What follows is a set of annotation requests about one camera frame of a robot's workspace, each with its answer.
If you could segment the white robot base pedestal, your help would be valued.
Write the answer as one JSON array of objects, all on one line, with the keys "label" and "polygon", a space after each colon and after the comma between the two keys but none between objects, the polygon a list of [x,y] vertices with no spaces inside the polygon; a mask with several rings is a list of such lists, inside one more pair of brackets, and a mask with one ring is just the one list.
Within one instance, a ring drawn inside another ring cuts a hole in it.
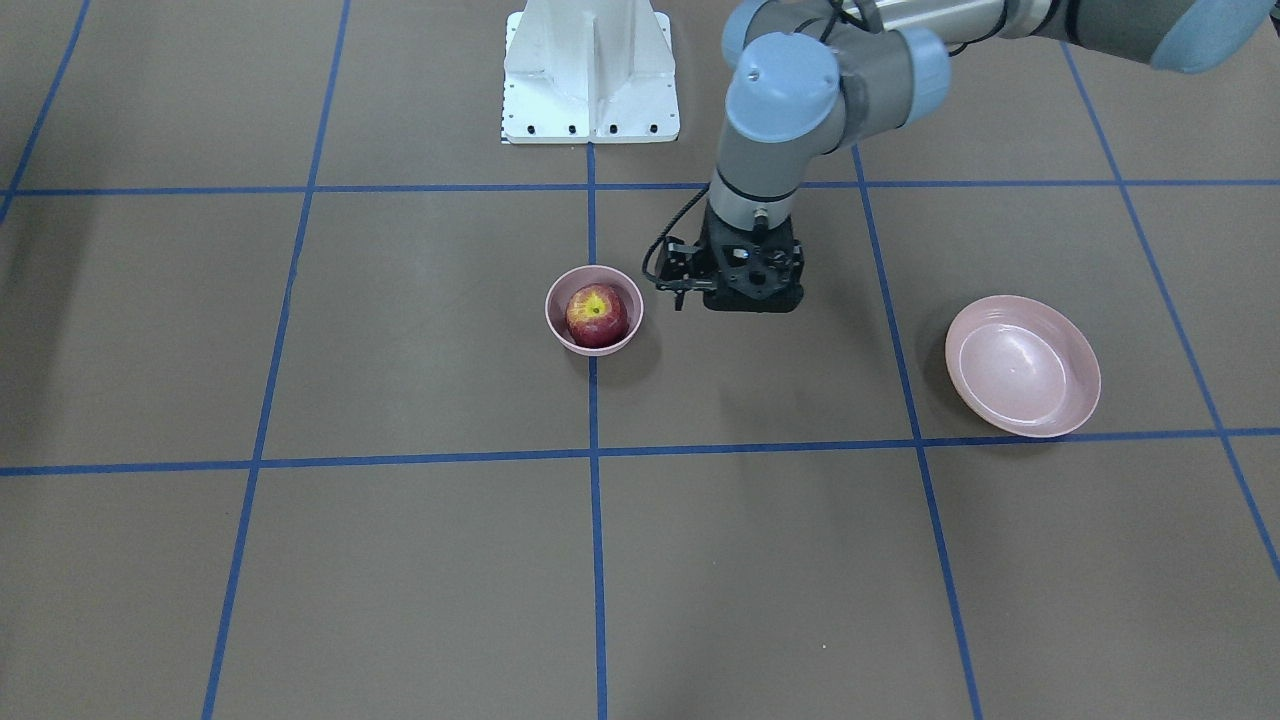
[{"label": "white robot base pedestal", "polygon": [[671,19],[649,1],[529,1],[504,22],[500,137],[667,143],[681,117]]}]

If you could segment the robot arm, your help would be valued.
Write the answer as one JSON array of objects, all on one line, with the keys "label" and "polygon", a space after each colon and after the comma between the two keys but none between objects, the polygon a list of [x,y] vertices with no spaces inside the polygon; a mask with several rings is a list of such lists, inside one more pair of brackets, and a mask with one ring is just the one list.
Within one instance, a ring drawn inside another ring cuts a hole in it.
[{"label": "robot arm", "polygon": [[745,1],[722,53],[732,76],[696,242],[662,234],[652,282],[716,311],[788,313],[805,256],[791,219],[815,158],[920,120],[948,95],[955,55],[1042,37],[1199,74],[1274,14],[1271,1]]}]

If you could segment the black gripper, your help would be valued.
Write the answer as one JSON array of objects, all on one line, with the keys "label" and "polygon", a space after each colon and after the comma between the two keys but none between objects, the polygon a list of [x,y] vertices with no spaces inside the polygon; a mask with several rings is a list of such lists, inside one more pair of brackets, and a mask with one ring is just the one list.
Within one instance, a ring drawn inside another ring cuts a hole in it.
[{"label": "black gripper", "polygon": [[805,255],[788,218],[759,220],[750,231],[705,215],[700,242],[710,254],[712,290],[703,306],[719,313],[791,313],[804,299]]}]

